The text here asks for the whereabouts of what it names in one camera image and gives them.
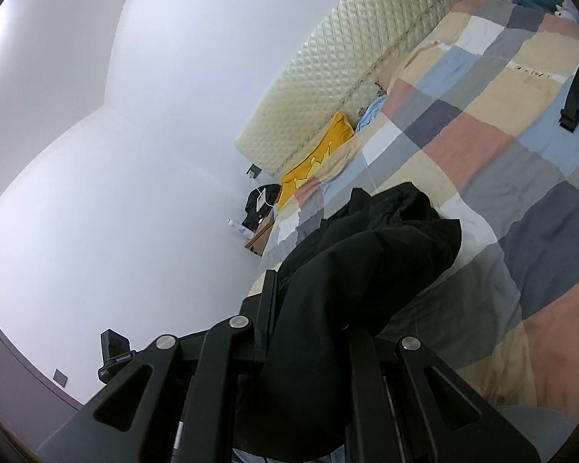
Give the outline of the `white lotion bottle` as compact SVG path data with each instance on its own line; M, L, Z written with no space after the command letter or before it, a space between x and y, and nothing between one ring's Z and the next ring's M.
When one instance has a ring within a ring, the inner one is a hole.
M244 236L247 239L251 239L254 235L254 232L251 231L249 228L244 227L243 224L238 223L238 221L234 221L234 220L229 220L228 221L228 226L234 230L235 232L241 234L242 236Z

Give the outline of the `grey wall socket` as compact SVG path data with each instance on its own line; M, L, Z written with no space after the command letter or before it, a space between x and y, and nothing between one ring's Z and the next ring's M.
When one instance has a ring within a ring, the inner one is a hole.
M247 175L250 179L256 179L259 174L261 173L261 169L256 166L255 164L252 164L249 169L247 170Z

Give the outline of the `grey wall switch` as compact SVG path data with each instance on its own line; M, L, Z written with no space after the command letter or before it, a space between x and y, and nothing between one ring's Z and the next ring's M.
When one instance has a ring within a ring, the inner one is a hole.
M56 382L57 385L64 388L66 386L66 383L68 382L68 377L59 369L56 369L53 374L53 380L54 382Z

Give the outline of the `wooden nightstand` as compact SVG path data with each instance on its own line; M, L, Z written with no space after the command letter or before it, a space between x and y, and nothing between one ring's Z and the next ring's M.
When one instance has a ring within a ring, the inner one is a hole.
M259 224L255 230L253 237L245 244L245 248L257 256L262 256L266 249L267 241L273 230L275 217L273 212L270 212Z

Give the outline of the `plaid patchwork quilt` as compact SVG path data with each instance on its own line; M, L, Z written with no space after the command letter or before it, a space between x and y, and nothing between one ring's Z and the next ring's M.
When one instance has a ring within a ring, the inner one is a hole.
M385 330L415 336L496 407L579 421L579 125L560 126L579 25L463 0L393 74L381 113L281 208L262 257L277 268L355 188L410 182L462 243Z

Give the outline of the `light blue pillow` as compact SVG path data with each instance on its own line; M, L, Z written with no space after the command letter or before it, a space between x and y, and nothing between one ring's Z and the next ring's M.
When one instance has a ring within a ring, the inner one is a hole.
M362 131L363 128L365 128L366 125L368 125L376 117L376 115L379 114L379 111L382 109L383 104L386 103L386 100L386 95L380 95L376 97L376 99L373 100L369 106L367 106L364 113L359 117L354 131Z

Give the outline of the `black bag on nightstand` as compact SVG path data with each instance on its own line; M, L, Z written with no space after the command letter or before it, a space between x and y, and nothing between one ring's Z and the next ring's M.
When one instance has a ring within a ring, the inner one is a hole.
M241 224L255 232L273 209L280 192L281 186L278 184L266 184L251 191L245 203L245 218Z

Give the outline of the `cream quilted headboard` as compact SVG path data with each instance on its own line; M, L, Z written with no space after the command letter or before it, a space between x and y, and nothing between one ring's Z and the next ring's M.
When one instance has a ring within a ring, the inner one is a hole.
M400 62L461 0L340 0L267 90L235 140L279 178L323 136L332 116L359 118L383 69Z

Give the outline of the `yellow crown pillow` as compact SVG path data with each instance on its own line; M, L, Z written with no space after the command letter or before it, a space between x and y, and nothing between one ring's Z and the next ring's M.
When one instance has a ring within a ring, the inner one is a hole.
M341 111L335 112L318 144L302 161L281 178L281 190L276 203L277 208L281 209L296 190L315 174L315 171L323 162L336 149L351 139L353 135L354 130L346 114Z

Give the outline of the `black puffer jacket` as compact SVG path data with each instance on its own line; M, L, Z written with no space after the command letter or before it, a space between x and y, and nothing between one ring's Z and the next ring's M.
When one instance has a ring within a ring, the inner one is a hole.
M455 262L462 229L406 182L349 201L277 271L276 324L262 369L239 390L238 449L283 462L324 457L344 442L348 343L370 339Z

